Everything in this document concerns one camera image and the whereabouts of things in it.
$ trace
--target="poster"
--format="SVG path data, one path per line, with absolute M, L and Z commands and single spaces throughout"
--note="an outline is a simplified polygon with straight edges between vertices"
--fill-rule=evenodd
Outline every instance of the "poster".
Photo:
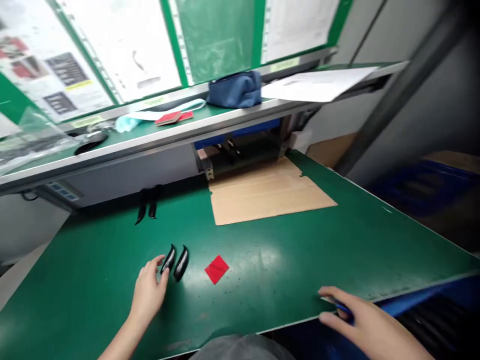
M 182 85 L 159 0 L 59 3 L 119 102 Z
M 266 0 L 261 63 L 324 45 L 340 0 Z
M 113 105 L 45 0 L 0 1 L 0 71 L 57 123 Z

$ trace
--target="plastic bag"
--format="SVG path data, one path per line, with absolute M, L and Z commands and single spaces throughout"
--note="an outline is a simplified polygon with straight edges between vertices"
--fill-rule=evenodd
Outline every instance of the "plastic bag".
M 0 142 L 0 176 L 33 160 L 80 145 L 79 140 L 65 134 L 31 107 L 23 113 L 18 127 L 20 132 Z

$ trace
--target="blue pouch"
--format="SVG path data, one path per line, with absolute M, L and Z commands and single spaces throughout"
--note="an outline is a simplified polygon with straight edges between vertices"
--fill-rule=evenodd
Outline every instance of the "blue pouch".
M 222 108 L 251 108 L 262 103 L 261 88 L 259 72 L 239 72 L 210 81 L 206 101 Z

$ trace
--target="printed notice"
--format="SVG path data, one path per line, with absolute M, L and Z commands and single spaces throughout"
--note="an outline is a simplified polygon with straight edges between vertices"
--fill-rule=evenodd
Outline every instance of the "printed notice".
M 328 103 L 377 69 L 377 66 L 372 66 L 302 72 L 265 85 L 261 88 L 261 96 L 268 99 Z
M 55 122 L 113 104 L 46 1 L 0 1 L 0 71 Z
M 181 86 L 159 0 L 63 0 L 61 6 L 119 102 Z
M 324 45 L 340 0 L 266 0 L 261 63 Z

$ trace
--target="blue pen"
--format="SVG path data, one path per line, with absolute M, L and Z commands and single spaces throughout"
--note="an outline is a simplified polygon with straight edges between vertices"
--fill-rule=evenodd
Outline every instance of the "blue pen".
M 343 310 L 345 313 L 347 313 L 350 316 L 354 315 L 354 313 L 351 312 L 350 309 L 348 307 L 346 307 L 344 304 L 342 304 L 341 302 L 337 301 L 335 306 L 337 307 L 337 309 Z

